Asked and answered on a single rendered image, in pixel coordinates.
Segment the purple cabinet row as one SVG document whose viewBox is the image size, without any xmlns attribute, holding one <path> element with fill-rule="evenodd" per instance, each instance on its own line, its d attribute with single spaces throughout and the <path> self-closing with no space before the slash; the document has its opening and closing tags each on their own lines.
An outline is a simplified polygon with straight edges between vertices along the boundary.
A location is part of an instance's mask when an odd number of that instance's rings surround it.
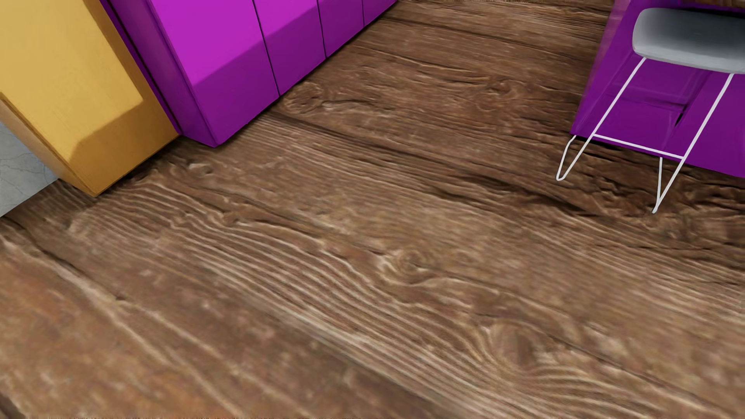
<svg viewBox="0 0 745 419">
<path fill-rule="evenodd" d="M 177 132 L 216 147 L 397 0 L 100 0 Z"/>
</svg>

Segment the purple kitchen island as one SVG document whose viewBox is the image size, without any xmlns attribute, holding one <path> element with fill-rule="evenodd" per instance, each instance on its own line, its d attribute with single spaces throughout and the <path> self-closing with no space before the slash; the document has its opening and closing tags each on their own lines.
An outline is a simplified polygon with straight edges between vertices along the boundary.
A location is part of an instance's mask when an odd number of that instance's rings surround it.
<svg viewBox="0 0 745 419">
<path fill-rule="evenodd" d="M 650 7 L 722 11 L 745 8 L 684 0 L 615 0 L 580 101 L 571 134 L 587 138 L 641 61 L 632 50 L 638 15 Z M 648 60 L 603 121 L 594 140 L 679 160 L 723 88 L 728 75 Z M 686 159 L 691 166 L 745 177 L 745 74 L 736 74 Z"/>
</svg>

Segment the yellow cabinet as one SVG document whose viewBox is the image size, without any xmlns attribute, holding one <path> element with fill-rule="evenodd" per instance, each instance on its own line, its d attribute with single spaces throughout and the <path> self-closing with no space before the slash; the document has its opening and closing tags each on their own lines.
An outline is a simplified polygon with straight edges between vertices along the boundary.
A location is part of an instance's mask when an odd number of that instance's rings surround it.
<svg viewBox="0 0 745 419">
<path fill-rule="evenodd" d="M 178 137 L 100 0 L 0 0 L 0 121 L 92 196 Z"/>
</svg>

